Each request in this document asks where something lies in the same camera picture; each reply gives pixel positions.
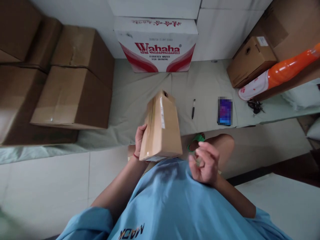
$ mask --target pillow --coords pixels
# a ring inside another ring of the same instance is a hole
[[[320,84],[320,78],[292,88],[282,93],[282,97],[287,100],[296,111],[308,107],[320,106],[320,90],[317,84]]]
[[[320,141],[320,118],[318,118],[307,132],[307,137]]]

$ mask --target sleeve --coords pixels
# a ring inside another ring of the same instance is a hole
[[[280,228],[274,225],[270,215],[257,208],[255,218],[245,218],[265,239],[292,240]]]
[[[57,240],[107,239],[112,228],[110,211],[91,207],[72,217]]]

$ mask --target brown cardboard box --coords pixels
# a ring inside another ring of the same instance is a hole
[[[76,142],[78,131],[29,123],[46,77],[36,69],[0,66],[0,146]]]
[[[51,67],[31,124],[70,129],[108,127],[112,91],[84,68]]]
[[[158,162],[182,155],[176,100],[160,90],[147,105],[147,128],[143,134],[140,161]]]
[[[51,64],[87,68],[112,89],[114,58],[94,28],[65,25]]]
[[[294,57],[320,42],[319,0],[274,0],[250,36],[264,36],[279,61]],[[271,88],[255,98],[259,101],[320,77],[320,60],[290,81]]]
[[[28,0],[0,1],[0,62],[24,61],[41,22]]]
[[[61,30],[62,24],[59,20],[44,17],[33,39],[26,60],[11,65],[24,68],[36,68],[45,73],[49,73],[50,60],[59,40]]]
[[[251,37],[227,68],[234,88],[241,88],[277,63],[264,37]]]

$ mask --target wahaha box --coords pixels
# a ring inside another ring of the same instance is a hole
[[[194,20],[116,17],[114,31],[134,72],[189,70],[198,38]]]

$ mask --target light blue shirt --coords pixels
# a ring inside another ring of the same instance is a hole
[[[158,163],[137,184],[113,226],[107,209],[91,207],[74,216],[65,239],[291,239],[257,208],[242,217],[215,189],[193,180],[188,162]]]

